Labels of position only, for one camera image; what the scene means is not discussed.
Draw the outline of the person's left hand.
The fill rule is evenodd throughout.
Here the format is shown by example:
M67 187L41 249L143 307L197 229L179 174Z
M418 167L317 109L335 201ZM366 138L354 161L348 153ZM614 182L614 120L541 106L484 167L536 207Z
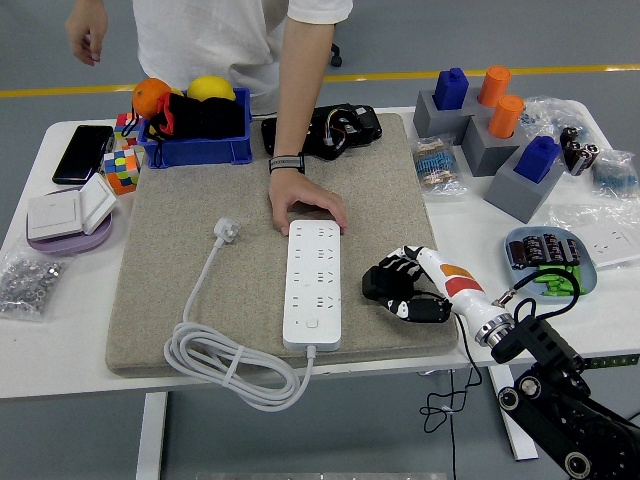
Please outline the person's left hand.
M276 169L270 174L269 200L273 223L283 235L289 235L289 209L296 203L327 210L344 232L347 228L346 209L342 198L309 180L297 170Z

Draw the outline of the person's right hand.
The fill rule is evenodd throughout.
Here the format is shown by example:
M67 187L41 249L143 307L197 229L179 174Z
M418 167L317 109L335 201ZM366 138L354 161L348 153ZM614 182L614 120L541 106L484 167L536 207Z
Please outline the person's right hand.
M77 0L65 22L73 56L87 66L101 61L102 44L108 31L108 15L102 0Z

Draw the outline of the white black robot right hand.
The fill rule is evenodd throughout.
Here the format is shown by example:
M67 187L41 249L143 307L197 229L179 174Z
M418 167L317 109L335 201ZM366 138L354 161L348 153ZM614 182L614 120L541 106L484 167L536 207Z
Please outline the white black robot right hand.
M504 307L492 304L492 300L466 269L445 259L436 250L403 246L387 255L379 262L379 266L409 274L413 280L424 273L452 304L453 312L466 319L473 333L486 333L489 328L485 328L485 325L507 322L510 316Z

